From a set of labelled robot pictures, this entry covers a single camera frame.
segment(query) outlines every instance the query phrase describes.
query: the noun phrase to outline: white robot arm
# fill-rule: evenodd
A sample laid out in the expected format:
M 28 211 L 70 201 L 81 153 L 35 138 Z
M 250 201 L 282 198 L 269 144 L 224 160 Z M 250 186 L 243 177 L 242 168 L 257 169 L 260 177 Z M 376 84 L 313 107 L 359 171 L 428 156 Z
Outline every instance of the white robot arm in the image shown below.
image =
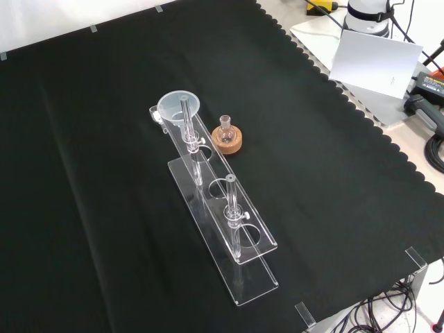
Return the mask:
M 344 29 L 389 36 L 389 0 L 349 0 Z

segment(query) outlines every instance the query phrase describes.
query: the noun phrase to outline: black cloth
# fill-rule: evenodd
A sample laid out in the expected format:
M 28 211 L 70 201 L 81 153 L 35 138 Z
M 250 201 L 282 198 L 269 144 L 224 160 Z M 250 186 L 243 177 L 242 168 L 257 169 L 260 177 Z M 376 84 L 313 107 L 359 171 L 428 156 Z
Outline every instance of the black cloth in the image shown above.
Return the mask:
M 33 63 L 113 332 L 300 332 L 444 255 L 444 201 L 251 0 L 184 0 L 19 50 Z M 278 242 L 280 286 L 236 307 L 148 109 L 184 89 Z
M 0 64 L 0 332 L 109 332 L 30 54 Z

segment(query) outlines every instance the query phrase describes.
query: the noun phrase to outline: black cable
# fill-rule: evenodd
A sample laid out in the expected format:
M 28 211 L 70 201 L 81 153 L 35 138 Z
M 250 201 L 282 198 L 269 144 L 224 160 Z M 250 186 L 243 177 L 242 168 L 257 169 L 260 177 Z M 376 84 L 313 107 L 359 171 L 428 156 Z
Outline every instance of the black cable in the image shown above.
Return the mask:
M 342 25 L 333 17 L 331 16 L 328 12 L 326 12 L 325 10 L 323 10 L 321 7 L 315 5 L 314 3 L 312 3 L 310 0 L 305 0 L 305 2 L 309 3 L 310 5 L 312 5 L 313 7 L 315 7 L 317 10 L 319 10 L 321 13 L 323 13 L 324 15 L 327 15 L 334 23 L 336 23 L 338 25 L 339 28 L 343 29 Z M 405 0 L 403 2 L 400 3 L 395 3 L 394 5 L 391 6 L 391 9 L 393 10 L 393 7 L 397 6 L 397 5 L 403 5 L 405 2 Z M 398 21 L 396 20 L 396 18 L 392 15 L 391 16 L 391 20 L 393 22 L 393 24 L 395 24 L 396 28 L 398 28 L 399 31 L 401 31 L 401 33 L 404 35 L 404 37 L 407 39 L 408 42 L 412 43 L 412 44 L 416 44 L 407 34 L 405 31 L 402 30 L 401 26 L 399 25 Z M 432 58 L 430 58 L 430 55 L 428 55 L 427 53 L 425 53 L 424 51 L 422 52 L 422 54 L 424 56 L 427 57 L 427 59 L 430 60 L 430 62 L 433 62 L 433 64 L 436 66 L 436 68 L 438 68 L 438 70 L 442 73 L 442 75 L 444 75 L 444 71 L 441 67 L 439 67 L 439 65 L 436 63 L 435 60 L 433 60 Z
M 442 54 L 443 51 L 444 51 L 444 40 L 441 40 L 440 46 L 435 50 L 435 52 L 432 53 L 430 58 L 436 59 L 440 54 Z M 428 66 L 429 63 L 430 63 L 430 60 L 426 59 L 426 61 L 424 61 L 422 64 L 424 66 Z
M 324 15 L 327 15 L 334 23 L 336 23 L 338 25 L 339 28 L 341 28 L 341 30 L 343 29 L 342 24 L 340 24 L 333 16 L 331 16 L 328 12 L 326 12 L 325 10 L 323 10 L 321 7 L 319 7 L 318 5 L 315 5 L 314 3 L 312 3 L 310 0 L 305 0 L 305 2 L 309 3 L 310 5 L 312 5 L 313 7 L 315 7 L 317 10 L 319 10 L 321 13 L 323 13 Z
M 392 15 L 391 16 L 391 20 L 392 22 L 395 24 L 396 28 L 398 28 L 399 31 L 401 31 L 401 33 L 404 35 L 404 37 L 406 37 L 407 41 L 412 43 L 412 44 L 416 44 L 406 33 L 405 31 L 402 30 L 400 24 L 398 23 L 398 21 L 396 20 L 396 18 Z M 444 75 L 444 71 L 441 67 L 439 67 L 439 65 L 436 63 L 435 60 L 433 60 L 432 58 L 430 58 L 430 55 L 428 55 L 427 53 L 425 53 L 424 51 L 422 52 L 422 54 L 424 56 L 426 56 L 431 62 L 433 62 L 433 64 L 436 66 L 436 68 L 438 68 L 438 70 L 442 73 L 442 75 Z
M 399 3 L 395 3 L 395 4 L 393 4 L 393 5 L 391 6 L 391 10 L 393 10 L 395 6 L 403 5 L 404 3 L 405 3 L 405 0 L 404 0 L 403 2 L 399 2 Z M 391 40 L 393 39 L 393 26 L 394 26 L 394 25 L 395 25 L 395 24 L 394 24 L 393 22 L 391 22 L 391 31 L 390 31 L 390 39 L 391 39 Z
M 444 173 L 444 161 L 439 157 L 439 147 L 443 144 L 444 138 L 435 134 L 427 141 L 424 147 L 425 159 L 429 164 L 441 173 Z
M 430 282 L 429 284 L 438 284 L 438 283 L 440 283 L 440 282 L 442 282 L 442 281 L 444 281 L 444 275 L 443 275 L 442 278 L 439 279 L 438 281 Z
M 413 7 L 414 6 L 415 6 L 415 0 L 411 0 L 410 19 L 409 19 L 409 25 L 407 26 L 407 30 L 405 31 L 406 35 L 409 33 L 409 30 L 410 30 L 410 25 L 411 25 L 411 19 L 413 17 Z
M 336 333 L 336 331 L 338 330 L 339 327 L 341 327 L 341 329 L 338 333 L 344 333 L 345 327 L 347 326 L 347 324 L 350 320 L 350 316 L 352 315 L 353 312 L 355 312 L 354 318 L 355 318 L 356 325 L 353 326 L 351 329 L 349 329 L 348 333 L 358 333 L 358 332 L 382 333 L 383 331 L 387 330 L 387 328 L 389 328 L 397 319 L 399 319 L 399 317 L 401 316 L 401 314 L 403 312 L 410 311 L 411 309 L 413 309 L 413 305 L 415 308 L 415 325 L 413 327 L 413 332 L 414 332 L 414 330 L 416 328 L 416 314 L 417 314 L 416 313 L 416 299 L 415 299 L 415 296 L 414 296 L 412 288 L 411 288 L 410 277 L 408 277 L 404 282 L 402 282 L 402 281 L 396 282 L 396 284 L 390 289 L 390 291 L 399 291 L 399 292 L 391 294 L 391 295 L 384 293 L 384 296 L 382 296 L 382 297 L 369 298 L 367 300 L 361 301 L 358 305 L 354 306 L 350 310 L 350 312 L 342 319 L 342 321 L 340 321 L 336 325 L 336 327 L 332 330 L 332 333 Z M 401 296 L 401 295 L 403 295 L 405 297 L 404 297 L 404 301 L 402 303 L 402 306 L 398 307 L 393 302 L 391 302 L 391 299 L 394 297 Z M 383 300 L 383 299 L 388 299 L 390 301 L 390 303 L 396 309 L 398 309 L 399 313 L 387 325 L 385 325 L 384 327 L 380 327 L 379 323 L 377 322 L 377 320 L 375 318 L 375 314 L 373 312 L 373 303 L 377 300 Z M 370 325 L 361 324 L 357 320 L 357 312 L 359 311 L 359 309 L 363 305 L 368 306 L 368 316 L 370 319 L 370 322 L 369 322 Z

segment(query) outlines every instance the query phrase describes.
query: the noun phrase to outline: yellow device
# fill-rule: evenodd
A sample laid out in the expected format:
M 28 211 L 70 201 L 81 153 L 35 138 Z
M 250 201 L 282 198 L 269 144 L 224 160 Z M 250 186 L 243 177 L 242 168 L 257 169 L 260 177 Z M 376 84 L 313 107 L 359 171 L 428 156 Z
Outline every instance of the yellow device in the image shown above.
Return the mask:
M 324 0 L 311 0 L 312 3 L 317 5 L 318 7 L 321 7 L 323 10 L 328 12 L 329 14 L 333 11 L 338 9 L 338 3 L 333 1 L 324 1 Z M 323 16 L 324 14 L 318 10 L 316 7 L 311 5 L 310 3 L 307 3 L 307 15 L 309 16 Z

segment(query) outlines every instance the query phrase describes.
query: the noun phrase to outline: plastic funnel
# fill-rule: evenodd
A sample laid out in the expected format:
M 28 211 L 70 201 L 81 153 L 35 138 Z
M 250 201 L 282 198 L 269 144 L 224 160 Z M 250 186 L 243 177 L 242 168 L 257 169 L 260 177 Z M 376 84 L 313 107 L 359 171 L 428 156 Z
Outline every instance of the plastic funnel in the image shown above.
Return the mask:
M 197 96 L 191 92 L 186 92 L 184 90 L 169 92 L 163 96 L 157 104 L 157 111 L 160 113 L 160 116 L 179 127 L 183 127 L 185 124 L 182 107 L 180 106 L 180 97 L 182 96 L 188 97 L 191 117 L 193 117 L 199 111 L 200 101 Z

